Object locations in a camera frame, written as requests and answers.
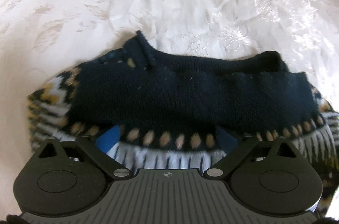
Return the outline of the white floral bedspread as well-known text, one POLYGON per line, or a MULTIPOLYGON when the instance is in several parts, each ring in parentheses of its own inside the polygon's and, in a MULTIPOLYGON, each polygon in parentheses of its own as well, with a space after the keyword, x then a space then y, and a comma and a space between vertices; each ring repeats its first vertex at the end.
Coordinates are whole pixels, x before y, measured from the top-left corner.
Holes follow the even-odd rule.
POLYGON ((338 107, 338 0, 1 0, 1 215, 31 153, 26 97, 137 30, 170 54, 278 51, 338 107))

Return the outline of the patterned knit sweater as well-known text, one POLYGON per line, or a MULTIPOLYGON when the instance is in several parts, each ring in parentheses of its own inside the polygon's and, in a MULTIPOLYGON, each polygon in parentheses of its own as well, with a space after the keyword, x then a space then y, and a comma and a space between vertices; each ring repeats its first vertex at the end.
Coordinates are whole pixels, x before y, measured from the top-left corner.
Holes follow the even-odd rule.
POLYGON ((216 129, 238 140, 290 140, 320 176, 317 213, 338 189, 338 113, 279 53, 227 61, 171 55, 141 32, 124 45, 58 74, 28 96, 30 144, 95 141, 121 129, 116 161, 139 168, 204 171, 229 155, 216 129))

